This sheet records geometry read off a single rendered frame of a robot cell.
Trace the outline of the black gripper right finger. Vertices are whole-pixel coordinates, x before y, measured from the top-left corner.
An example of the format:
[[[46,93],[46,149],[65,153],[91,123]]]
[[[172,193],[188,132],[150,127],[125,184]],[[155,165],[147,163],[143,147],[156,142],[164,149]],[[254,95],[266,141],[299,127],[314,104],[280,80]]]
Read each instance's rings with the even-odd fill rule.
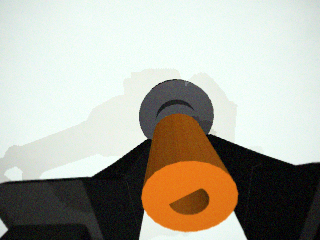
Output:
[[[320,162],[293,165],[206,136],[236,183],[234,213],[247,240],[313,240],[320,223]]]

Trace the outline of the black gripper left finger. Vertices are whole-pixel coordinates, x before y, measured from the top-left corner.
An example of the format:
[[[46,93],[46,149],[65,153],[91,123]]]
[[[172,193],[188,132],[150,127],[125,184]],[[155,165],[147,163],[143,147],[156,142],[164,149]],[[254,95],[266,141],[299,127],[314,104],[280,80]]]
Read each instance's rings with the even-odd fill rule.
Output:
[[[139,240],[152,139],[91,177],[0,183],[0,219],[13,225],[84,224],[92,240]]]

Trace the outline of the grey round pedestal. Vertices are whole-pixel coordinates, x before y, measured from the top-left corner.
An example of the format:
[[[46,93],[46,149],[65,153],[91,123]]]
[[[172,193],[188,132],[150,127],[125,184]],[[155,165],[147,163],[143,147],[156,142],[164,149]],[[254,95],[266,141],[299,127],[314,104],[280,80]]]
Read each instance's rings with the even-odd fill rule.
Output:
[[[214,109],[208,95],[189,81],[171,79],[157,84],[144,97],[139,110],[139,123],[143,134],[147,139],[152,139],[160,120],[179,113],[195,119],[205,135],[210,132]]]

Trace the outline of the orange knob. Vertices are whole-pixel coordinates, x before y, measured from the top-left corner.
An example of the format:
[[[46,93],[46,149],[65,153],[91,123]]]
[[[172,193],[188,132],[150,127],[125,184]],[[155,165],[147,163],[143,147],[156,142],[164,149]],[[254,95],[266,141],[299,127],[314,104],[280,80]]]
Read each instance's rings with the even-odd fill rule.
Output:
[[[142,190],[147,215],[185,233],[218,226],[238,203],[236,183],[201,126],[180,113],[155,127]]]

